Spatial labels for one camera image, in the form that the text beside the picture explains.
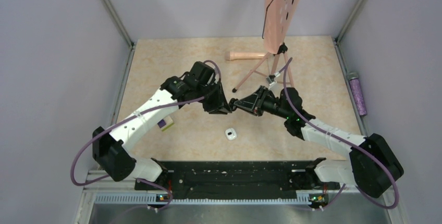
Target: purple cylinder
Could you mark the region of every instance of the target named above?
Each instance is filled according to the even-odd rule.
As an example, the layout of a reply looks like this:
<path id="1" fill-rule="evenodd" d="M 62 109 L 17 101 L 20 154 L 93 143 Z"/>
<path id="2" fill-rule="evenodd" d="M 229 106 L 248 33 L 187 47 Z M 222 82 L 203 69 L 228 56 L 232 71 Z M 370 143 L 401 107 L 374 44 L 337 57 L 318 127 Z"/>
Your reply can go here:
<path id="1" fill-rule="evenodd" d="M 361 83 L 359 82 L 358 74 L 350 73 L 347 76 L 351 93 L 353 94 L 354 102 L 356 103 L 356 108 L 360 116 L 367 115 L 367 109 L 365 108 L 364 97 L 362 96 Z"/>

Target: white plastic part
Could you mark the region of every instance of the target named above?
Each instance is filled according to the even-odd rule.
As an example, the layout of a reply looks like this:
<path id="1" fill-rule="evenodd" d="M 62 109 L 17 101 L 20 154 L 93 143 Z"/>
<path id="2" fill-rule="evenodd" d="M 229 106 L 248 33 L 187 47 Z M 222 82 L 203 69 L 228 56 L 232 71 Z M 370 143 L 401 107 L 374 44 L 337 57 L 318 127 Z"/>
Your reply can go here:
<path id="1" fill-rule="evenodd" d="M 316 130 L 314 127 L 310 126 L 309 124 L 306 124 L 303 128 L 301 128 L 302 136 L 304 137 L 304 140 L 318 143 L 329 150 L 332 150 L 343 157 L 345 157 L 347 160 L 350 160 L 350 152 L 351 147 L 336 138 L 332 137 L 330 134 L 335 134 L 354 145 L 359 146 L 361 143 L 365 141 L 365 136 L 358 135 L 358 134 L 351 134 L 345 131 L 342 131 L 340 129 L 331 127 L 322 121 L 318 119 L 312 119 L 310 122 L 321 129 L 327 131 L 327 134 L 321 133 L 318 130 Z"/>
<path id="2" fill-rule="evenodd" d="M 348 160 L 324 160 L 314 169 L 322 182 L 340 182 L 356 185 L 353 170 Z"/>
<path id="3" fill-rule="evenodd" d="M 225 131 L 226 137 L 227 139 L 229 139 L 230 141 L 236 139 L 237 135 L 236 135 L 236 131 L 233 128 L 227 129 Z"/>
<path id="4" fill-rule="evenodd" d="M 138 156 L 131 155 L 131 157 L 137 160 L 137 162 L 135 163 L 135 168 L 128 177 L 156 181 L 162 172 L 161 167 L 156 162 L 154 162 L 152 159 L 146 159 Z"/>
<path id="5" fill-rule="evenodd" d="M 268 89 L 271 90 L 278 82 L 277 81 L 273 81 L 271 83 L 268 84 Z"/>
<path id="6" fill-rule="evenodd" d="M 171 205 L 310 205 L 310 193 L 296 191 L 291 199 L 253 199 L 253 200 L 213 200 L 213 199 L 174 199 Z M 158 192 L 123 191 L 97 192 L 94 204 L 166 205 L 167 201 L 157 202 Z"/>
<path id="7" fill-rule="evenodd" d="M 128 116 L 136 115 L 136 119 L 115 128 L 109 133 L 115 140 L 122 140 L 123 148 L 132 158 L 137 160 L 135 168 L 129 177 L 155 181 L 161 174 L 162 169 L 156 162 L 152 159 L 136 157 L 131 153 L 131 150 L 143 135 L 156 126 L 163 118 L 177 111 L 179 107 L 172 106 L 157 109 L 144 115 L 141 115 L 141 112 L 149 108 L 176 102 L 171 97 L 172 95 L 168 91 L 158 89 L 146 103 Z"/>
<path id="8" fill-rule="evenodd" d="M 115 140 L 123 140 L 123 148 L 130 152 L 143 135 L 156 126 L 163 118 L 177 111 L 179 107 L 173 106 L 157 109 L 144 115 L 141 115 L 140 112 L 156 106 L 175 103 L 176 100 L 173 100 L 171 97 L 172 95 L 168 91 L 158 89 L 147 102 L 128 116 L 136 115 L 138 116 L 136 119 L 112 130 L 110 135 Z"/>

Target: black bracket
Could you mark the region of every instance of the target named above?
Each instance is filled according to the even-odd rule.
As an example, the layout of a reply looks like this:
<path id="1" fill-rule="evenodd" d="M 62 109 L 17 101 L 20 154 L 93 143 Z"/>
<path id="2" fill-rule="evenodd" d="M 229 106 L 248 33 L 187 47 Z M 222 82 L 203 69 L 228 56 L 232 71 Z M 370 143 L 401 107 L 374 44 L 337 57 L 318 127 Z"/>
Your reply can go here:
<path id="1" fill-rule="evenodd" d="M 92 136 L 95 137 L 103 131 L 102 127 L 98 127 Z M 137 162 L 129 156 L 122 145 L 122 140 L 116 141 L 109 133 L 92 144 L 92 157 L 114 181 L 128 177 Z"/>
<path id="2" fill-rule="evenodd" d="M 279 55 L 281 53 L 285 53 L 289 50 L 289 48 L 286 46 L 286 43 L 282 43 L 281 46 L 278 49 L 278 53 L 274 54 L 274 55 Z"/>
<path id="3" fill-rule="evenodd" d="M 368 151 L 387 167 L 395 181 L 403 175 L 401 164 L 382 136 L 374 133 L 366 137 L 359 147 Z M 360 151 L 352 148 L 350 161 L 356 184 L 367 195 L 378 198 L 391 186 L 384 171 Z"/>

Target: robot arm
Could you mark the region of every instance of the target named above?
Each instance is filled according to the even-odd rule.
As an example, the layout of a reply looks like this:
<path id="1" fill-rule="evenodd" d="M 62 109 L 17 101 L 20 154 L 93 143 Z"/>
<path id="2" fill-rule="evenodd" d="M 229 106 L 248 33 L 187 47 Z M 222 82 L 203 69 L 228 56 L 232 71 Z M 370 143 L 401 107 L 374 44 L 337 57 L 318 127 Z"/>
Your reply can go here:
<path id="1" fill-rule="evenodd" d="M 261 86 L 253 94 L 243 99 L 232 99 L 230 106 L 232 110 L 239 108 L 255 116 L 261 116 L 263 112 L 280 116 L 286 119 L 284 126 L 291 135 L 305 141 L 321 144 L 345 157 L 347 160 L 326 160 L 325 158 L 317 160 L 312 170 L 315 173 L 314 176 L 322 182 L 357 185 L 371 197 L 381 196 L 391 186 L 386 174 L 374 161 L 360 151 L 354 150 L 351 146 L 332 137 L 331 134 L 337 135 L 371 153 L 388 168 L 395 180 L 403 175 L 403 168 L 382 136 L 372 134 L 367 137 L 331 127 L 302 109 L 302 99 L 295 88 L 287 88 L 287 90 L 295 108 L 310 123 L 325 130 L 326 133 L 319 132 L 298 117 L 289 105 L 284 90 L 281 90 L 280 98 L 277 98 L 272 91 Z"/>
<path id="2" fill-rule="evenodd" d="M 155 181 L 165 168 L 154 159 L 135 156 L 132 149 L 152 127 L 183 105 L 164 107 L 143 115 L 141 112 L 161 105 L 185 103 L 202 96 L 204 99 L 200 103 L 209 114 L 231 113 L 221 81 L 215 82 L 215 70 L 202 62 L 196 62 L 183 79 L 168 78 L 151 98 L 127 117 L 136 116 L 136 119 L 114 128 L 94 142 L 93 158 L 114 181 L 127 177 Z M 103 131 L 99 127 L 93 135 Z"/>

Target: black wire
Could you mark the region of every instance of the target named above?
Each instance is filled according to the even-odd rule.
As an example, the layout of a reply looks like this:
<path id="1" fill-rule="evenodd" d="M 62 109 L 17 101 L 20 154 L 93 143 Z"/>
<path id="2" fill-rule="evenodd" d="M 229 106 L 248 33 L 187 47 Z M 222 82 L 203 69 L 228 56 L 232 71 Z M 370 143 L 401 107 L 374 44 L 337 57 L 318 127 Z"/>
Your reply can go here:
<path id="1" fill-rule="evenodd" d="M 267 20 L 267 11 L 268 8 L 270 7 L 270 5 L 273 3 L 273 0 L 270 1 L 270 3 L 268 4 L 267 8 L 265 9 L 265 17 L 264 17 L 264 25 L 263 25 L 263 33 L 261 35 L 262 39 L 264 39 L 264 29 L 265 29 L 265 21 Z"/>
<path id="2" fill-rule="evenodd" d="M 186 72 L 184 72 L 180 77 L 179 77 L 179 79 L 181 79 L 181 78 L 183 78 L 185 75 L 187 75 L 189 72 L 188 71 L 186 71 Z"/>

